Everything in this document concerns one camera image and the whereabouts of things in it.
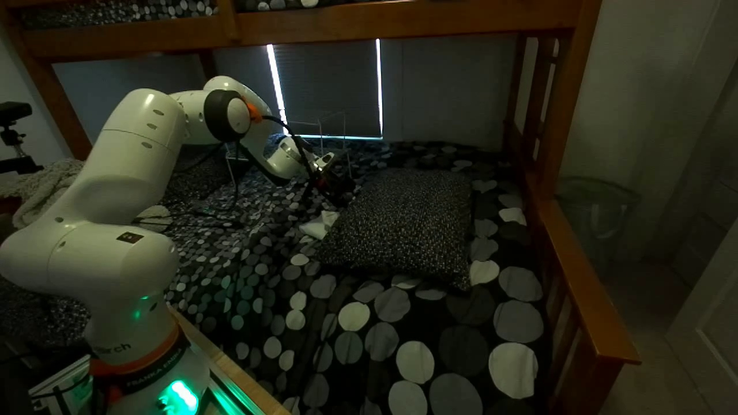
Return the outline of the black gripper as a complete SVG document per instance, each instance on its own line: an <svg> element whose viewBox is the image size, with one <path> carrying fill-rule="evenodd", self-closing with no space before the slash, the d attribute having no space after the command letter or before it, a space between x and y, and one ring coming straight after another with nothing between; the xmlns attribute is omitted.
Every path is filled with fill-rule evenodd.
<svg viewBox="0 0 738 415"><path fill-rule="evenodd" d="M311 161L315 186L331 199L344 199L355 190L352 163L338 153L325 153Z"/></svg>

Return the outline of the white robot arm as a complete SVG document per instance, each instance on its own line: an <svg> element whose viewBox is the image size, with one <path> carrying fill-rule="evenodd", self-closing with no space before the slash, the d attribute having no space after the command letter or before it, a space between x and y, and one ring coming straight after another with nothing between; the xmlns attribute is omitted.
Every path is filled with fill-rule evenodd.
<svg viewBox="0 0 738 415"><path fill-rule="evenodd" d="M29 290L74 297L90 320L90 415L196 415L211 364L164 300L175 243L137 223L156 207L188 145L233 143L281 183L316 184L336 170L244 83L214 77L198 90L137 88L99 132L74 183L0 247L3 274Z"/></svg>

